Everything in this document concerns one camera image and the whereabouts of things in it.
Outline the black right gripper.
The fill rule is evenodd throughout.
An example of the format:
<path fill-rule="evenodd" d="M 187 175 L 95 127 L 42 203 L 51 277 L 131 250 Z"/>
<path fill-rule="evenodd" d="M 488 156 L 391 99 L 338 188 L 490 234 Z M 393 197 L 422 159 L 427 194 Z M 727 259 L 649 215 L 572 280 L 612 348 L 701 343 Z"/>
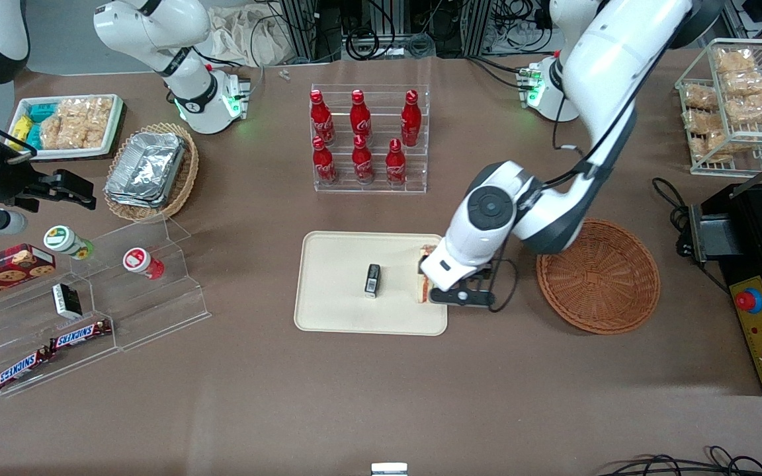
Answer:
<path fill-rule="evenodd" d="M 0 204 L 36 213 L 42 201 L 75 203 L 82 208 L 95 210 L 97 199 L 93 196 L 93 182 L 70 171 L 54 171 L 45 175 L 36 171 L 30 162 L 10 165 L 9 159 L 17 157 L 16 151 L 0 143 Z M 33 188 L 37 184 L 48 189 Z"/>

